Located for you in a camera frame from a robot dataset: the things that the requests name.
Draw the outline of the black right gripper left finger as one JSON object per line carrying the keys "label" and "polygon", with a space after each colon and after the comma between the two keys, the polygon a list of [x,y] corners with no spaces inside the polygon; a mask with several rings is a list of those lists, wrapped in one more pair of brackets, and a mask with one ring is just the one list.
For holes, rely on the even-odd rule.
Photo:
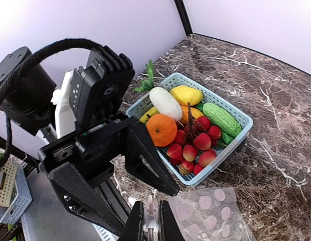
{"label": "black right gripper left finger", "polygon": [[143,241],[144,206],[136,201],[118,241]]}

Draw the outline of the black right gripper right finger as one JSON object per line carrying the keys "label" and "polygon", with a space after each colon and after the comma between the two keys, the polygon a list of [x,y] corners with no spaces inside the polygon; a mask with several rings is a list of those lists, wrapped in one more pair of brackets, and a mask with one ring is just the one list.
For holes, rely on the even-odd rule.
{"label": "black right gripper right finger", "polygon": [[159,203],[159,240],[185,241],[169,203],[162,200]]}

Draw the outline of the clear zip top bag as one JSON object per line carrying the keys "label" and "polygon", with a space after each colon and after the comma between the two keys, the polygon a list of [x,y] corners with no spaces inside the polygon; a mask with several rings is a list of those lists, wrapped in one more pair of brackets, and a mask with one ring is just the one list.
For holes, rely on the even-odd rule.
{"label": "clear zip top bag", "polygon": [[233,188],[205,188],[166,200],[185,240],[256,240]]}

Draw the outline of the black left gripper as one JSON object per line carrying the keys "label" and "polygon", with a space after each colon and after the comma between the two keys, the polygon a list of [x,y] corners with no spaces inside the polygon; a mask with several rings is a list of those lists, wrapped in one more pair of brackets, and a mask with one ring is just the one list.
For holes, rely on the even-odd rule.
{"label": "black left gripper", "polygon": [[124,223],[92,189],[112,176],[112,159],[124,154],[126,171],[162,193],[176,196],[180,190],[146,126],[137,121],[120,113],[90,129],[67,134],[38,152],[65,209],[115,235],[121,234]]}

